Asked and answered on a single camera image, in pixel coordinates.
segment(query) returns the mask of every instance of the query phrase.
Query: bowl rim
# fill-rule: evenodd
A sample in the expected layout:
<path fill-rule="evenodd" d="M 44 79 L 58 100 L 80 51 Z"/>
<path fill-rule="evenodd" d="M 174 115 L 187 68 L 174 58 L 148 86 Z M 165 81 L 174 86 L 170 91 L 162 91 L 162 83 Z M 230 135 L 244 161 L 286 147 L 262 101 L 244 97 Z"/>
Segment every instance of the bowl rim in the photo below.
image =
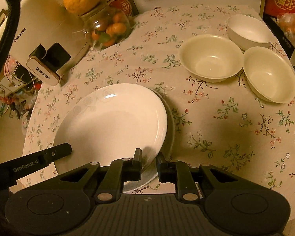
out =
<path fill-rule="evenodd" d="M 202 77 L 202 78 L 205 78 L 205 79 L 216 79 L 216 80 L 218 80 L 218 79 L 227 79 L 227 78 L 232 77 L 232 76 L 234 76 L 235 74 L 237 74 L 238 72 L 236 72 L 236 73 L 231 73 L 230 75 L 219 76 L 219 77 L 214 77 L 214 76 L 209 76 L 209 77 L 208 77 L 208 76 L 204 76 L 204 75 L 201 75 L 201 74 L 199 74 L 199 73 L 194 72 L 193 70 L 191 70 L 190 68 L 188 68 L 188 67 L 183 63 L 183 60 L 182 60 L 182 52 L 183 52 L 184 48 L 185 48 L 185 47 L 186 47 L 186 46 L 187 46 L 192 40 L 195 40 L 195 39 L 203 39 L 203 38 L 208 38 L 208 37 L 210 37 L 210 38 L 218 38 L 218 39 L 220 39 L 220 40 L 223 40 L 223 41 L 228 42 L 228 43 L 231 44 L 231 45 L 235 45 L 235 47 L 238 48 L 238 51 L 239 51 L 238 54 L 241 56 L 241 60 L 242 60 L 242 62 L 241 62 L 241 68 L 238 70 L 238 72 L 243 68 L 244 57 L 243 57 L 242 50 L 238 47 L 238 45 L 237 45 L 236 43 L 234 43 L 233 41 L 231 41 L 231 40 L 229 40 L 229 39 L 227 39 L 227 38 L 225 38 L 225 37 L 223 37 L 223 36 L 215 35 L 215 34 L 200 34 L 200 35 L 197 35 L 197 36 L 193 36 L 193 37 L 189 38 L 188 40 L 184 41 L 183 44 L 181 45 L 181 47 L 179 48 L 179 51 L 178 51 L 179 60 L 180 60 L 180 62 L 181 62 L 181 64 L 182 64 L 182 66 L 183 66 L 186 70 L 188 70 L 189 72 L 193 73 L 194 75 L 197 75 L 197 76 Z"/>
<path fill-rule="evenodd" d="M 268 41 L 268 42 L 258 42 L 258 41 L 253 41 L 253 40 L 251 40 L 251 39 L 248 39 L 248 38 L 246 38 L 246 37 L 243 37 L 243 36 L 240 35 L 238 32 L 236 32 L 232 27 L 230 27 L 228 21 L 229 21 L 230 18 L 238 18 L 238 17 L 250 18 L 250 20 L 253 20 L 253 21 L 255 21 L 255 22 L 258 22 L 258 24 L 263 25 L 263 26 L 265 26 L 266 28 L 268 28 L 267 25 L 262 24 L 262 22 L 261 22 L 260 20 L 258 20 L 257 18 L 254 18 L 254 17 L 248 16 L 248 15 L 243 15 L 243 14 L 235 14 L 235 15 L 230 16 L 230 17 L 227 19 L 227 27 L 226 27 L 226 31 L 227 31 L 228 28 L 229 28 L 229 29 L 232 30 L 235 34 L 239 35 L 241 38 L 243 38 L 243 39 L 245 39 L 245 40 L 249 40 L 249 41 L 251 41 L 251 42 L 255 42 L 255 43 L 266 44 L 266 43 L 270 43 L 270 42 L 271 42 L 270 34 L 269 34 L 269 36 L 268 36 L 268 37 L 269 37 L 269 41 Z"/>
<path fill-rule="evenodd" d="M 285 61 L 280 55 L 278 55 L 276 52 L 274 52 L 274 51 L 272 51 L 272 50 L 270 50 L 270 49 L 268 49 L 268 48 L 265 48 L 265 47 L 255 46 L 255 47 L 249 48 L 248 50 L 246 50 L 246 52 L 249 51 L 249 50 L 252 50 L 252 51 L 253 51 L 253 50 L 261 50 L 261 51 L 265 51 L 265 52 L 267 52 L 268 54 L 272 54 L 272 55 L 278 57 L 278 58 L 283 62 L 283 64 L 284 64 L 287 68 L 289 68 L 289 69 L 291 70 L 291 72 L 292 72 L 292 74 L 293 74 L 293 79 L 294 79 L 294 81 L 293 81 L 293 90 L 291 91 L 291 94 L 290 94 L 289 96 L 287 96 L 287 97 L 284 99 L 284 101 L 274 100 L 273 98 L 270 98 L 269 96 L 263 94 L 263 93 L 259 90 L 259 88 L 256 87 L 256 85 L 254 84 L 254 82 L 251 80 L 250 75 L 246 73 L 246 70 L 245 70 L 246 63 L 244 62 L 244 66 L 243 66 L 244 73 L 245 73 L 245 75 L 246 75 L 247 80 L 248 80 L 249 83 L 254 87 L 254 89 L 255 89 L 259 94 L 261 94 L 263 97 L 265 97 L 266 99 L 268 99 L 268 100 L 270 100 L 271 102 L 274 102 L 274 103 L 285 104 L 285 103 L 287 102 L 286 100 L 292 100 L 293 97 L 294 97 L 294 95 L 295 95 L 295 74 L 294 74 L 292 68 L 290 67 L 290 65 L 288 64 L 288 62 L 286 62 L 286 61 Z"/>

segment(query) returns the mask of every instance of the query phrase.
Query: white air fryer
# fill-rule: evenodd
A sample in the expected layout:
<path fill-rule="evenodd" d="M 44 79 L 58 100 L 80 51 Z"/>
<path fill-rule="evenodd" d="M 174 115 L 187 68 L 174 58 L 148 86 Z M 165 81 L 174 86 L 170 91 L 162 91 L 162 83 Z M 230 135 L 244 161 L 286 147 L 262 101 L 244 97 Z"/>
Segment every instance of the white air fryer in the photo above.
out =
<path fill-rule="evenodd" d="M 0 26 L 2 37 L 6 20 Z M 86 54 L 89 45 L 74 33 L 83 21 L 70 14 L 63 0 L 22 0 L 21 15 L 10 55 L 42 82 L 55 86 Z"/>

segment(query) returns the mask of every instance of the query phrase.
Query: table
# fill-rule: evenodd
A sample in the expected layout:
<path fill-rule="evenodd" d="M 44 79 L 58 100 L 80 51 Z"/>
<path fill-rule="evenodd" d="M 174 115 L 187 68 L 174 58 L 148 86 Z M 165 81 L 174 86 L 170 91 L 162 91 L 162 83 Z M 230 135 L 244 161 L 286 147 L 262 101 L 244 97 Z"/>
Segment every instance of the table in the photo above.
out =
<path fill-rule="evenodd" d="M 90 50 L 69 72 L 64 86 L 43 84 L 29 122 L 23 155 L 53 146 L 70 109 L 101 87 L 134 83 L 153 88 L 168 102 L 176 123 L 172 158 L 192 167 L 211 163 L 283 194 L 295 218 L 295 98 L 268 103 L 250 90 L 243 71 L 221 83 L 197 79 L 181 65 L 178 49 L 199 34 L 227 37 L 226 20 L 248 6 L 189 5 L 158 8 L 136 18 L 124 42 Z M 270 49 L 287 59 L 273 36 Z M 53 164 L 21 179 L 30 186 L 57 175 Z M 134 194 L 170 193 L 158 178 Z"/>

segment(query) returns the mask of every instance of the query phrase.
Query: white cord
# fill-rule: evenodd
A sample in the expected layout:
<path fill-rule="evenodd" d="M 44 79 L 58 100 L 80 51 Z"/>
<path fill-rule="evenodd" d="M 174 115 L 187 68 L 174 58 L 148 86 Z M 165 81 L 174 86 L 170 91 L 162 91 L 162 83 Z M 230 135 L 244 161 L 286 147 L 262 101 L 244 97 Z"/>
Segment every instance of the white cord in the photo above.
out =
<path fill-rule="evenodd" d="M 33 77 L 32 77 L 32 75 L 31 75 L 30 72 L 29 72 L 29 75 L 30 75 L 30 77 L 31 77 L 31 79 L 32 79 L 32 82 L 33 82 L 33 87 L 34 87 L 34 91 L 35 91 L 35 102 L 36 102 L 36 100 L 37 100 L 37 94 L 36 94 L 35 83 L 34 83 Z"/>

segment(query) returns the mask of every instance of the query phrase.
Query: stacked plate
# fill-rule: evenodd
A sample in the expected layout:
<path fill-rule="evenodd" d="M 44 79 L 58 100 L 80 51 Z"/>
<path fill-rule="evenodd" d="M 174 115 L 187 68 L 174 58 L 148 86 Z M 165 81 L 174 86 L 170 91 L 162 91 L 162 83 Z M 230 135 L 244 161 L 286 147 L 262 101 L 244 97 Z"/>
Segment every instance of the stacked plate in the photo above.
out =
<path fill-rule="evenodd" d="M 169 159 L 174 138 L 170 108 L 159 94 L 136 84 L 110 85 L 83 98 L 67 114 L 54 146 L 69 143 L 73 151 L 55 167 L 63 174 L 93 161 L 108 166 L 116 159 L 133 158 L 141 148 L 141 180 L 126 182 L 128 192 L 157 176 L 155 157 L 161 151 Z"/>

